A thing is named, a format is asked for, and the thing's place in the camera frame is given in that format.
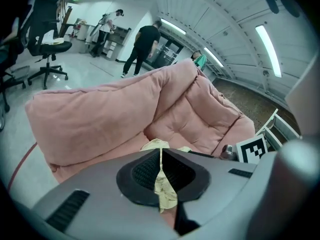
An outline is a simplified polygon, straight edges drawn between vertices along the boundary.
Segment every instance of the pink cushion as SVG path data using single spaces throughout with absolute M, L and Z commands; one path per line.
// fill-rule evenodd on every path
M 255 133 L 252 121 L 190 59 L 94 88 L 42 91 L 25 110 L 60 182 L 94 163 L 136 152 L 155 138 L 172 148 L 217 155 L 225 136 L 223 143 L 229 144 Z
M 51 165 L 50 167 L 57 181 L 61 183 L 64 180 L 71 177 L 72 175 L 77 174 L 82 169 L 87 168 L 88 166 L 91 166 L 106 160 L 123 157 L 130 153 L 138 152 L 141 150 L 141 147 L 143 147 L 148 142 L 149 140 L 147 139 L 147 137 L 143 134 L 143 132 L 140 132 L 137 136 L 129 139 L 122 145 L 119 145 L 116 148 L 110 150 L 109 152 L 99 155 L 89 161 L 76 163 L 68 166 Z

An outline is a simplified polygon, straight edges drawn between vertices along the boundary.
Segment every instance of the white ceiling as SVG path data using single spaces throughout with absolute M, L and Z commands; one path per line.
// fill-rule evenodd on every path
M 316 38 L 304 15 L 291 16 L 277 2 L 273 14 L 265 0 L 147 0 L 157 15 L 186 31 L 165 32 L 190 49 L 208 47 L 222 62 L 211 59 L 212 71 L 284 105 L 284 97 L 305 71 L 317 51 Z M 255 30 L 264 25 L 275 48 L 282 78 L 274 76 L 267 51 Z

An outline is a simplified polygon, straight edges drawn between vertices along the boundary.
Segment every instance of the white shirt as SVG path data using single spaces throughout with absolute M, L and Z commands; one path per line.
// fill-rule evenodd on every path
M 106 21 L 111 20 L 112 22 L 117 18 L 117 14 L 115 12 L 111 12 L 106 16 Z M 101 26 L 100 30 L 104 31 L 104 32 L 110 32 L 110 26 L 108 25 L 108 23 L 104 24 Z

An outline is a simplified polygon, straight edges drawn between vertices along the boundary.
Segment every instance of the chair base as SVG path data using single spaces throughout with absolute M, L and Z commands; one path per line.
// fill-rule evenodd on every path
M 47 58 L 47 63 L 46 66 L 42 66 L 40 67 L 40 71 L 38 71 L 37 73 L 34 73 L 32 76 L 27 78 L 28 81 L 28 85 L 32 85 L 32 81 L 31 79 L 36 78 L 42 74 L 44 74 L 44 81 L 43 81 L 43 89 L 46 90 L 47 88 L 47 79 L 50 73 L 55 73 L 55 74 L 59 74 L 59 75 L 65 75 L 64 79 L 68 80 L 68 74 L 66 72 L 62 71 L 62 67 L 60 65 L 57 66 L 50 66 L 49 63 L 49 57 Z
M 3 101 L 4 101 L 4 111 L 7 113 L 10 110 L 10 106 L 7 102 L 7 97 L 6 97 L 6 89 L 17 86 L 17 85 L 22 85 L 22 89 L 26 88 L 26 84 L 23 80 L 15 80 L 13 77 L 8 79 L 7 81 L 4 81 L 3 76 L 0 77 L 0 93 L 2 93 L 3 96 Z

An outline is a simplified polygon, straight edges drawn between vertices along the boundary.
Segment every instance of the black shirt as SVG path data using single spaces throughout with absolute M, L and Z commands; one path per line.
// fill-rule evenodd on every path
M 141 35 L 134 46 L 145 53 L 150 53 L 154 41 L 159 42 L 160 32 L 155 26 L 143 26 L 139 32 Z

